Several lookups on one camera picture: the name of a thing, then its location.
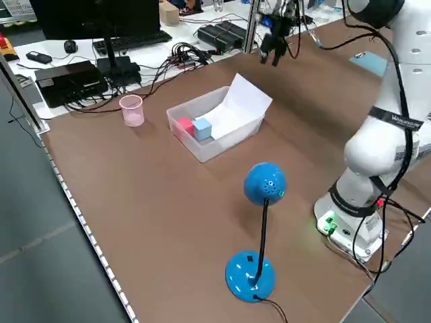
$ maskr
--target white paper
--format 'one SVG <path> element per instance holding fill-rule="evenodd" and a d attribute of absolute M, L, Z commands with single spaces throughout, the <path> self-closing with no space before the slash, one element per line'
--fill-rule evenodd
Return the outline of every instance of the white paper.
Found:
<path fill-rule="evenodd" d="M 211 123 L 211 137 L 215 140 L 262 117 L 272 98 L 236 74 L 223 102 L 196 119 L 205 118 Z"/>

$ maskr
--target keyboard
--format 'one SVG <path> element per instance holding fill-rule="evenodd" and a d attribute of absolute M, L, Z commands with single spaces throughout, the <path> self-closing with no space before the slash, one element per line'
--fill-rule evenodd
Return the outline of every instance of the keyboard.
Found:
<path fill-rule="evenodd" d="M 167 32 L 160 30 L 158 33 L 152 35 L 113 38 L 112 47 L 115 52 L 118 52 L 119 50 L 128 50 L 159 44 L 161 42 L 168 42 L 171 39 L 172 37 Z M 94 42 L 93 47 L 100 55 L 107 54 L 104 40 Z"/>

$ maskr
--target red object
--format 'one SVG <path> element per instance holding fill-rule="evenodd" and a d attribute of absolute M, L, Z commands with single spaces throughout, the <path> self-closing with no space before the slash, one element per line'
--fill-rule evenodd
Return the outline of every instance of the red object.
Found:
<path fill-rule="evenodd" d="M 383 203 L 384 203 L 383 199 L 379 199 L 379 200 L 377 201 L 377 207 L 378 207 L 378 208 L 383 207 Z"/>
<path fill-rule="evenodd" d="M 184 130 L 186 130 L 190 135 L 193 136 L 194 126 L 189 118 L 187 118 L 186 116 L 184 118 L 180 118 L 178 120 L 178 123 Z"/>
<path fill-rule="evenodd" d="M 3 36 L 0 36 L 0 47 L 7 47 L 6 39 Z"/>

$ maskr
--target computer monitor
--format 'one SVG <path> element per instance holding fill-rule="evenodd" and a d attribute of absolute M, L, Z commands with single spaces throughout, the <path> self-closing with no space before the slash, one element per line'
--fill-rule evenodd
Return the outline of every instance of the computer monitor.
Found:
<path fill-rule="evenodd" d="M 160 31 L 158 0 L 30 0 L 46 39 L 103 38 L 104 15 L 111 37 Z"/>
<path fill-rule="evenodd" d="M 139 66 L 115 57 L 111 37 L 145 36 L 160 31 L 158 0 L 30 0 L 47 39 L 103 38 L 108 58 L 97 68 L 115 86 L 140 82 Z"/>

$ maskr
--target white desk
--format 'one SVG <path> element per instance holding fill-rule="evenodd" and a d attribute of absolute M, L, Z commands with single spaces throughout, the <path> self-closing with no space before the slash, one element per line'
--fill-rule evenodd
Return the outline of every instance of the white desk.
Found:
<path fill-rule="evenodd" d="M 204 7 L 203 13 L 199 13 L 197 15 L 191 15 L 186 17 L 187 20 L 214 20 L 216 18 L 221 18 L 229 13 L 235 13 L 244 19 L 248 19 L 248 12 L 250 9 L 250 5 L 241 3 L 240 0 L 236 0 L 233 2 L 225 3 L 223 12 L 215 12 L 213 7 Z M 316 11 L 307 11 L 307 15 L 312 16 L 317 26 L 322 26 L 324 24 L 328 24 L 329 22 L 334 22 L 335 20 L 339 20 L 342 18 L 342 14 L 337 10 L 334 10 L 329 7 L 321 7 Z M 229 19 L 239 19 L 234 15 L 230 15 L 226 17 L 226 20 Z M 234 21 L 234 24 L 247 28 L 246 21 Z M 188 42 L 202 50 L 214 49 L 208 44 L 202 43 L 199 41 L 196 35 L 193 35 L 197 29 L 203 24 L 196 24 L 190 22 L 180 22 L 180 24 L 176 26 L 166 26 L 162 24 L 162 29 L 171 35 L 172 40 L 170 42 L 165 42 L 162 44 L 156 44 L 153 46 L 148 46 L 144 48 L 136 48 L 127 51 L 127 55 L 130 56 L 132 62 L 135 62 L 139 65 L 147 65 L 150 67 L 158 67 L 170 54 L 170 50 L 174 44 L 177 42 Z M 260 44 L 261 39 L 264 37 L 265 33 L 268 32 L 268 29 L 264 26 L 258 26 L 257 34 L 255 40 Z M 78 51 L 66 59 L 54 59 L 54 57 L 62 58 L 66 56 L 66 53 L 63 48 L 64 41 L 63 40 L 45 40 L 43 42 L 36 42 L 33 44 L 27 44 L 23 46 L 16 47 L 16 51 L 18 56 L 20 57 L 19 61 L 10 62 L 9 66 L 15 74 L 22 74 L 27 77 L 31 77 L 35 80 L 34 70 L 25 69 L 16 65 L 16 63 L 20 63 L 27 67 L 37 67 L 37 68 L 51 68 L 50 65 L 43 65 L 36 63 L 34 61 L 29 61 L 26 58 L 26 53 L 34 50 L 36 52 L 41 52 L 44 54 L 48 54 L 53 57 L 53 65 L 61 66 L 66 65 L 73 57 L 72 63 L 77 63 L 80 61 L 91 60 L 94 62 L 95 59 L 101 58 L 101 56 L 93 51 L 92 48 L 92 40 L 76 40 L 78 45 Z M 219 61 L 233 55 L 239 53 L 239 50 L 233 50 L 228 54 L 224 54 L 222 56 L 213 56 L 214 61 Z M 142 76 L 142 84 L 149 84 L 150 81 L 154 78 L 156 70 L 155 69 L 145 69 L 141 68 L 140 73 Z M 177 68 L 173 68 L 169 70 L 166 74 L 166 78 L 173 77 L 182 71 Z M 128 87 L 128 90 L 133 90 L 138 88 L 138 85 L 131 85 Z M 59 106 L 58 108 L 49 108 L 45 102 L 41 102 L 34 105 L 39 117 L 43 119 L 51 119 L 55 116 L 68 113 L 68 110 L 63 106 Z"/>

